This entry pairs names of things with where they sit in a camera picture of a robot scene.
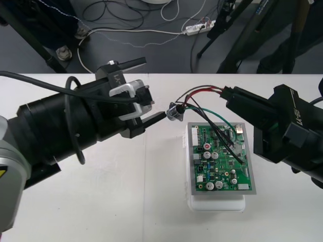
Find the white table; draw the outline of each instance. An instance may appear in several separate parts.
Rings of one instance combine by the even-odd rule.
[[[31,75],[64,86],[69,75]],[[82,83],[94,75],[75,75]],[[187,89],[203,84],[239,86],[265,98],[281,83],[307,101],[319,97],[322,76],[131,74],[143,79],[166,110]],[[0,78],[0,115],[15,116],[19,105],[53,92]],[[217,94],[197,95],[200,105],[230,122],[243,122]],[[185,200],[182,133],[187,122],[203,121],[194,112],[182,123],[167,119],[132,140],[119,135],[85,150],[86,164],[75,156],[62,172],[27,189],[13,229],[2,242],[33,241],[321,241],[323,191],[305,174],[251,155],[257,195],[246,196],[243,213],[191,212]],[[246,124],[249,146],[253,128]]]

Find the gray floor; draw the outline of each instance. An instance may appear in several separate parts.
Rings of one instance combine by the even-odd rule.
[[[73,0],[71,1],[78,17],[81,16],[83,9],[95,0]],[[129,4],[138,8],[144,8],[145,5],[138,0],[128,0]],[[217,0],[207,0],[203,11],[197,16],[204,16],[217,3]],[[201,6],[198,0],[180,0],[180,14],[178,18],[190,17]],[[250,6],[236,23],[222,35],[204,54],[195,66],[198,73],[216,73],[220,63],[224,60],[229,52],[235,39],[239,36],[244,25],[248,22],[253,14],[256,5]],[[136,18],[138,15],[118,5],[112,4],[111,10],[123,18]],[[98,6],[88,11],[87,18],[95,18],[102,12],[102,7]],[[176,4],[171,3],[171,7],[165,10],[165,17],[171,18],[176,13]],[[109,24],[93,24],[85,22],[89,27],[115,27],[120,26],[113,23],[121,23],[111,19],[106,13],[100,22]],[[155,26],[165,21],[160,16],[160,11],[154,11],[146,18],[143,27]],[[179,32],[185,20],[175,21],[158,30]],[[240,73],[255,73],[259,60],[272,53],[276,47],[289,36],[289,29],[284,30],[281,34],[268,41],[254,56],[246,59],[240,69]],[[0,69],[16,73],[53,73],[53,70],[46,66],[42,58],[11,28],[0,26]],[[145,45],[149,42],[162,43],[170,40],[175,35],[166,35],[159,33],[116,33],[105,32],[103,34],[94,33],[86,48],[81,51],[82,60],[85,65],[95,72],[97,67],[104,65],[109,60],[120,62],[128,61],[138,57],[146,57],[147,65],[139,69],[134,69],[135,73],[189,73],[190,49],[194,42],[195,36],[178,36],[163,45],[149,45],[145,48],[134,48],[127,44],[121,44],[117,41],[110,41],[106,37],[120,42],[131,42],[134,45]],[[194,50],[196,53],[208,42],[206,33],[200,34]],[[323,44],[320,44],[308,53],[297,59],[294,73],[295,74],[323,74]],[[73,60],[67,68],[69,73],[86,73],[80,65],[76,52]]]

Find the tripod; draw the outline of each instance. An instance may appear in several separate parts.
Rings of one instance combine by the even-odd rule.
[[[295,64],[295,55],[297,46],[306,22],[306,18],[309,11],[309,6],[312,3],[310,0],[296,0],[297,9],[294,17],[292,31],[289,41],[289,50],[286,57],[286,63],[283,68],[283,74],[290,74],[293,71]],[[206,46],[197,54],[197,58],[201,58],[203,53],[213,44],[213,42],[225,31],[227,31],[234,23],[234,21],[241,15],[241,13],[251,4],[252,0],[243,0],[235,10],[233,10],[233,4],[235,0],[225,0],[223,7],[217,17],[217,21],[214,27],[210,30],[207,37],[210,41]],[[262,0],[258,5],[257,10],[253,14],[249,23],[245,26],[244,30],[234,43],[229,54],[222,62],[217,73],[236,73],[238,68],[236,63],[244,59],[241,54],[247,48],[246,43],[251,36],[262,31],[262,28],[266,25],[270,19],[271,14],[275,10],[275,7],[279,3],[279,0]]]
[[[34,19],[48,29],[56,32],[61,36],[69,46],[77,47],[78,41],[67,36],[50,17],[48,17],[33,0],[13,0],[19,8],[26,14],[34,16]],[[53,57],[42,44],[34,37],[34,35],[19,21],[18,18],[2,3],[0,0],[0,16],[22,36],[25,41],[45,60],[46,64],[56,73],[66,73],[65,68]]]

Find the white power strip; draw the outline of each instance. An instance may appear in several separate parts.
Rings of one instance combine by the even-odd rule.
[[[205,24],[196,24],[196,25],[193,25],[193,26],[187,26],[185,29],[186,29],[186,31],[185,31],[185,33],[187,34],[187,35],[194,35],[194,34],[197,34],[198,33],[198,31],[200,30],[200,28],[202,27],[202,26],[204,26],[204,28],[203,29],[201,29],[201,31],[200,31],[200,33],[204,33],[204,32],[208,32],[208,31],[210,31],[210,29],[211,28],[213,28],[214,27],[214,23],[215,23],[216,21],[215,20],[213,20],[212,22],[211,22],[211,24],[209,24],[208,26],[207,26],[207,23],[205,23]]]

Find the wire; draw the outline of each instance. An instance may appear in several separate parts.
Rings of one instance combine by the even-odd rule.
[[[191,73],[192,74],[194,73],[194,70],[193,70],[193,49],[194,49],[194,46],[195,46],[195,44],[197,42],[198,35],[201,32],[201,30],[203,29],[203,27],[204,27],[204,25],[202,25],[202,27],[198,30],[197,35],[196,35],[196,37],[194,39],[193,45],[191,47],[191,53],[190,53],[190,70],[191,70]]]
[[[206,118],[206,120],[208,120],[208,122],[210,122],[210,125],[213,127],[213,129],[214,129],[214,131],[215,131],[215,133],[216,133],[216,135],[218,136],[218,137],[223,137],[223,138],[225,138],[226,139],[226,141],[228,142],[228,144],[230,144],[230,145],[234,145],[234,143],[231,141],[231,139],[230,139],[230,136],[227,136],[215,123],[213,123],[209,118],[208,118],[208,116],[206,115],[206,113],[203,111],[203,109],[201,108],[201,106],[195,101],[195,99],[193,98],[193,97],[191,97],[191,99],[193,100],[193,102],[195,102],[196,103],[196,105],[199,107],[199,109],[200,109],[200,111],[201,111],[201,113],[203,113],[203,115],[205,116],[205,118]]]
[[[172,40],[175,40],[175,39],[177,39],[178,38],[178,36],[180,36],[180,34],[181,33],[172,33],[172,32],[165,32],[165,31],[158,31],[158,30],[112,30],[112,29],[95,29],[95,30],[92,30],[92,31],[90,31],[89,33],[88,33],[88,35],[86,36],[86,38],[87,37],[89,37],[91,34],[93,34],[93,33],[95,33],[95,32],[98,32],[98,31],[107,31],[107,32],[111,32],[111,31],[117,31],[117,32],[157,32],[157,33],[166,33],[166,34],[174,34],[174,35],[176,35],[174,38],[171,38],[171,39],[169,39],[169,40],[166,40],[166,41],[164,41],[164,42],[162,42],[162,43],[147,43],[147,44],[145,44],[145,45],[143,45],[143,46],[137,46],[137,45],[134,45],[134,44],[132,44],[132,43],[128,43],[128,42],[126,42],[126,43],[124,43],[124,42],[121,42],[121,41],[119,41],[119,40],[115,40],[115,39],[110,39],[110,38],[108,38],[106,35],[104,35],[104,34],[102,34],[105,38],[107,38],[108,40],[110,40],[110,41],[115,41],[115,42],[118,42],[118,43],[121,43],[121,44],[128,44],[128,45],[131,45],[132,47],[134,47],[134,48],[145,48],[145,47],[147,47],[147,46],[149,46],[149,45],[163,45],[163,44],[166,44],[166,43],[168,43],[168,42],[170,42],[170,41],[172,41]],[[79,58],[79,62],[80,62],[80,64],[81,64],[81,66],[85,69],[85,70],[87,70],[89,73],[93,73],[88,67],[86,67],[85,66],[85,64],[83,63],[83,61],[82,61],[82,59],[81,59],[81,55],[80,55],[80,46],[81,46],[81,44],[83,43],[83,41],[86,39],[86,38],[84,38],[84,39],[82,39],[81,41],[80,41],[80,43],[79,43],[79,45],[78,45],[78,47],[77,47],[77,56],[78,56],[78,58]]]
[[[175,20],[176,18],[177,18],[177,16],[178,16],[178,14],[180,13],[180,3],[179,3],[179,0],[177,0],[177,13],[176,13],[176,15],[175,15],[175,17],[173,17],[172,19],[166,19],[164,16],[163,16],[163,10],[164,10],[164,7],[166,7],[168,4],[170,4],[171,3],[171,1],[172,0],[170,0],[168,3],[166,3],[162,8],[161,8],[161,10],[160,10],[160,15],[161,15],[161,17],[165,20],[165,21],[173,21],[173,20]]]
[[[70,90],[71,89],[71,85],[72,82],[75,82],[75,84],[77,85],[78,88],[81,87],[81,83],[79,82],[79,80],[77,80],[76,77],[69,77],[66,81],[65,84],[65,88]],[[79,143],[77,141],[77,137],[76,137],[76,132],[74,130],[74,126],[73,126],[73,122],[72,122],[72,115],[71,115],[71,106],[70,106],[70,99],[71,96],[70,95],[65,95],[64,98],[64,102],[65,102],[65,118],[66,118],[66,124],[67,124],[67,129],[70,135],[70,139],[71,139],[71,143],[73,146],[73,149],[76,153],[76,156],[80,162],[81,165],[85,164],[85,158],[83,155],[83,152],[79,146]]]
[[[52,84],[49,84],[47,82],[43,82],[31,77],[26,77],[23,75],[19,75],[16,73],[11,73],[11,72],[4,72],[4,71],[0,71],[0,76],[3,77],[9,77],[12,79],[16,79],[19,81],[23,81],[41,88],[45,88],[54,92],[59,92],[59,93],[63,93],[63,94],[67,94],[70,96],[74,96],[74,97],[80,97],[80,98],[88,98],[88,99],[92,99],[92,100],[96,100],[96,101],[100,101],[100,102],[112,102],[112,103],[135,103],[138,102],[138,98],[137,97],[130,97],[130,98],[124,98],[124,97],[102,97],[102,96],[97,96],[97,95],[87,95],[81,92],[76,92],[73,90],[69,90],[63,87],[58,87]]]
[[[192,104],[187,104],[189,107],[195,107]],[[216,129],[216,124],[214,124],[205,113],[203,113],[203,110],[199,110],[199,108],[195,107],[195,109],[192,109],[194,112],[196,112],[198,115],[200,115],[203,119],[205,119],[210,126],[212,127],[213,131],[216,133],[218,139],[220,140],[220,142],[223,143],[223,145],[225,146],[225,148],[229,151],[229,153],[240,163],[240,164],[244,164],[244,162],[232,151],[232,149],[224,142],[223,138],[221,137],[221,135],[219,135],[217,129]]]
[[[195,107],[187,107],[185,109],[195,109]],[[206,112],[209,112],[209,113],[212,113],[213,115],[217,116],[218,118],[220,118],[221,120],[223,120],[233,131],[233,134],[234,134],[234,139],[233,139],[233,142],[235,142],[237,140],[237,132],[235,130],[235,128],[224,118],[222,117],[221,115],[217,114],[216,112],[213,112],[209,109],[206,109],[206,108],[201,108],[203,111],[206,111]]]
[[[197,86],[197,87],[193,87],[191,88],[190,90],[186,91],[182,96],[180,96],[175,102],[178,102],[182,97],[184,97],[187,93],[195,90],[195,89],[198,89],[198,88],[202,88],[202,87],[212,87],[214,89],[219,89],[219,90],[223,90],[223,88],[220,88],[220,87],[217,87],[217,86],[213,86],[213,85],[202,85],[202,86]]]
[[[318,97],[317,99],[314,99],[312,102],[310,102],[309,104],[315,105],[319,102],[323,101],[323,97]]]
[[[187,24],[187,22],[190,21],[191,19],[195,18],[196,15],[198,15],[202,11],[202,9],[204,8],[205,3],[206,3],[206,0],[204,0],[204,2],[202,4],[202,7],[200,8],[200,10],[196,14],[194,14],[192,17],[190,17],[188,20],[185,21],[185,23],[182,25],[181,32],[184,32],[184,27]]]
[[[195,95],[195,94],[197,94],[199,92],[216,92],[217,94],[221,94],[221,92],[216,91],[213,88],[202,88],[202,89],[198,89],[198,90],[195,90],[195,91],[191,92],[189,95],[186,96],[185,101],[184,101],[184,105],[187,103],[187,101],[190,98],[192,98],[193,95]]]
[[[159,30],[154,30],[154,29],[128,30],[128,29],[94,28],[93,30],[97,30],[97,31],[107,31],[107,32],[132,32],[132,33],[155,32],[155,33],[173,34],[173,35],[183,34],[183,33],[174,33],[174,32],[167,32],[167,31],[159,31]]]

